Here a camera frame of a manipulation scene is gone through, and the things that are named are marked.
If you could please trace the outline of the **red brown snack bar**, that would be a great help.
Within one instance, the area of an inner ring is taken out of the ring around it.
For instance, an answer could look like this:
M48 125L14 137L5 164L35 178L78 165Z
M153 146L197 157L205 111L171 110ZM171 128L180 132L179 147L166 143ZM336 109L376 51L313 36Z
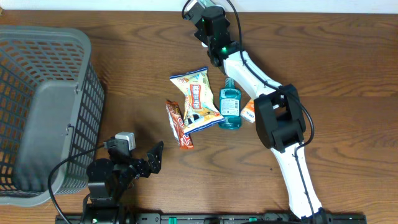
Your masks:
M172 129L174 138L176 139L181 150L194 149L192 139L185 134L184 122L181 116L181 111L177 102L167 100L165 102L166 111L169 118L170 127Z

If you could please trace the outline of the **yellow wet wipes bag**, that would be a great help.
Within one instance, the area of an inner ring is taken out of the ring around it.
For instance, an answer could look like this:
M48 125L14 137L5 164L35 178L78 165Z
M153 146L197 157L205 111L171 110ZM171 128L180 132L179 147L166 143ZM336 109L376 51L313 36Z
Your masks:
M184 94L184 132L191 134L225 121L214 105L214 95L207 75L208 67L181 75L170 76L170 81Z

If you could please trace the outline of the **blue mouthwash bottle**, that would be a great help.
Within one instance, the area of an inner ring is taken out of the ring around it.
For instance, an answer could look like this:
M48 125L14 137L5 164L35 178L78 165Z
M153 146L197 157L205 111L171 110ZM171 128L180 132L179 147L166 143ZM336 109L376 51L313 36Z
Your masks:
M224 121L218 126L221 129L239 129L242 125L240 117L241 90L235 87L230 77L225 80L225 87L220 90L220 113Z

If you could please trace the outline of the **orange small box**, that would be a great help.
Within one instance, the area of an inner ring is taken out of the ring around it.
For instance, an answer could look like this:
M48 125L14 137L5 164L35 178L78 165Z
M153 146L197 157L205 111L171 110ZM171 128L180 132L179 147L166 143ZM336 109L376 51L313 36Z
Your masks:
M250 123L255 123L256 119L253 99L246 103L245 107L240 112L240 116Z

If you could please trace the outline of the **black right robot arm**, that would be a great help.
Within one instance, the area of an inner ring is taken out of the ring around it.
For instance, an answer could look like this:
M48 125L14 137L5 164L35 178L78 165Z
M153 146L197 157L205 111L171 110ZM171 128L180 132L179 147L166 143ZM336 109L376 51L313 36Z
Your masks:
M207 47L211 63L237 82L253 99L256 132L277 159L289 196L291 212L304 223L321 223L323 207L312 185L305 160L306 127L313 119L292 85L268 77L243 47L242 33L233 40L225 9L212 1L188 0L182 18L192 22L195 37Z

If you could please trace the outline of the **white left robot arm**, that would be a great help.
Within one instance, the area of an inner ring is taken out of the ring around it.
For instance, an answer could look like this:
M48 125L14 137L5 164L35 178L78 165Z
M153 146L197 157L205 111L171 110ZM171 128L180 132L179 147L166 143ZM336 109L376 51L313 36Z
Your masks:
M80 223L135 223L121 197L133 180L160 172L164 142L149 150L146 160L133 158L126 140L111 138L104 148L109 158L93 161L86 170L91 203L85 205Z

